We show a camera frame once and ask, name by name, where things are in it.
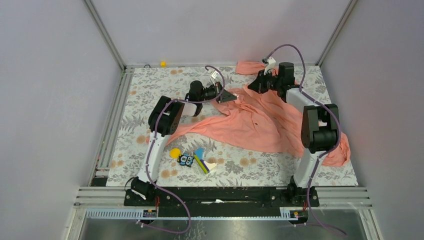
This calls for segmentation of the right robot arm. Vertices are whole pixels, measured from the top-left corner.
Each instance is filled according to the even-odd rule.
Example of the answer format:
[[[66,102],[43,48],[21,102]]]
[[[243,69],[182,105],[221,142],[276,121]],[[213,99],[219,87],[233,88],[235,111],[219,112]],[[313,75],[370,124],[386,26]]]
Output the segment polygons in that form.
[[[248,89],[264,94],[269,90],[287,104],[302,113],[300,130],[304,152],[295,174],[279,197],[271,195],[271,203],[281,202],[286,206],[319,206],[315,190],[315,177],[324,158],[341,141],[339,109],[336,104],[323,104],[306,93],[295,83],[294,64],[281,62],[278,73],[273,74],[275,63],[269,58],[265,68],[260,70]]]

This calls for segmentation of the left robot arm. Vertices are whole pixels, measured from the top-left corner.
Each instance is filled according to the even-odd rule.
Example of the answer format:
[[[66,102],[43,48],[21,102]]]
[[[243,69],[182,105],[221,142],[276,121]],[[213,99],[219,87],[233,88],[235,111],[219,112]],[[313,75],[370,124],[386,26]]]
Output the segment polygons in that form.
[[[130,187],[125,194],[125,205],[129,206],[129,201],[133,199],[144,206],[158,200],[156,182],[159,163],[165,146],[176,132],[182,116],[198,116],[205,103],[220,104],[236,99],[236,95],[225,90],[221,82],[217,81],[209,87],[204,87],[198,80],[190,83],[184,99],[161,96],[148,118],[150,137],[144,164],[137,175],[129,180]]]

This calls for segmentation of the blue triangular block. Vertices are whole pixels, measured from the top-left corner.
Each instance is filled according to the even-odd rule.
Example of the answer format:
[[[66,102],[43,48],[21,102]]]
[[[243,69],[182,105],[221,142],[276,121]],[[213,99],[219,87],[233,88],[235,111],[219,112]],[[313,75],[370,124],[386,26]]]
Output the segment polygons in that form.
[[[195,156],[197,156],[197,158],[199,159],[199,160],[202,160],[203,159],[203,157],[204,157],[204,148],[198,148],[198,149],[196,149],[195,151],[194,151],[194,155]]]

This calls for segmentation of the floral patterned mat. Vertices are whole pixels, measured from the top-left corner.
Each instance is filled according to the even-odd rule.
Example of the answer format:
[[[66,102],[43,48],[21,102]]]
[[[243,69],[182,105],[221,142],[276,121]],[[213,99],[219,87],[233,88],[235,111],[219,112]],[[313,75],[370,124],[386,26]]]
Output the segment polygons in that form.
[[[122,187],[145,165],[150,129],[148,118],[161,96],[183,98],[192,81],[210,84],[204,67],[136,68],[129,86],[120,129],[111,157],[108,187]],[[216,167],[205,174],[194,162],[191,167],[171,158],[171,149],[191,153],[204,149],[207,161]],[[196,133],[187,133],[164,149],[157,184],[163,187],[286,186],[299,166],[289,153],[266,153],[235,147]]]

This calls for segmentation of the white arch block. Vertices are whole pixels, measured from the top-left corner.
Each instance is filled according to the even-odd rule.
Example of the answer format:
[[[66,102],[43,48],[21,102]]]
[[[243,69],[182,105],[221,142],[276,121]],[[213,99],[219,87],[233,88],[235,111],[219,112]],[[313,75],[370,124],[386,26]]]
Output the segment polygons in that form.
[[[217,164],[215,162],[210,163],[210,162],[204,161],[203,166],[205,168],[204,170],[205,173],[208,174],[217,166]]]

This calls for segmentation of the green purple flat block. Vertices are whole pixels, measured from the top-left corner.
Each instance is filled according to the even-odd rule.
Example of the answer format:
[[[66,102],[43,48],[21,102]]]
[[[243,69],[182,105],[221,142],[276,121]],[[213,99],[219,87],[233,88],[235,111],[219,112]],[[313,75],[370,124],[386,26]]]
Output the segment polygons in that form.
[[[196,154],[194,155],[194,159],[196,160],[196,162],[199,164],[200,168],[206,175],[210,173],[210,169],[208,168],[207,164],[202,159],[200,159]]]

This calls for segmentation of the black owl toy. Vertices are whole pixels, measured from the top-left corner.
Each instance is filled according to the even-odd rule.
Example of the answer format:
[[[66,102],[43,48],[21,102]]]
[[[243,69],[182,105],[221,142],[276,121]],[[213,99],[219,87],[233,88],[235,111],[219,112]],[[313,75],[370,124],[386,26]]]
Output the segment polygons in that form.
[[[180,166],[186,166],[191,168],[194,159],[195,159],[194,156],[184,153],[178,157],[177,162],[179,163]]]

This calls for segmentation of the yellow round disc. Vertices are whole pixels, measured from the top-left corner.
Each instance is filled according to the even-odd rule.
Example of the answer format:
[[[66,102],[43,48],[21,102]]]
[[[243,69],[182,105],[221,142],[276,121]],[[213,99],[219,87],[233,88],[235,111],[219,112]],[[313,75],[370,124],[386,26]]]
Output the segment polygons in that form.
[[[173,159],[178,159],[181,155],[181,150],[178,148],[172,148],[169,152],[169,156]]]

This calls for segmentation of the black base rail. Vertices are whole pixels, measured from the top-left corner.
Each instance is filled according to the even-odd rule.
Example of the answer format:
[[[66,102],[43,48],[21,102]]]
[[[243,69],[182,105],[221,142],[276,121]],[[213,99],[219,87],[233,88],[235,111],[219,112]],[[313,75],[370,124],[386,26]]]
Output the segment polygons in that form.
[[[126,207],[152,207],[159,217],[282,217],[282,210],[319,207],[317,191],[307,197],[305,190],[296,193],[286,187],[166,187],[155,190],[158,200],[129,201]]]

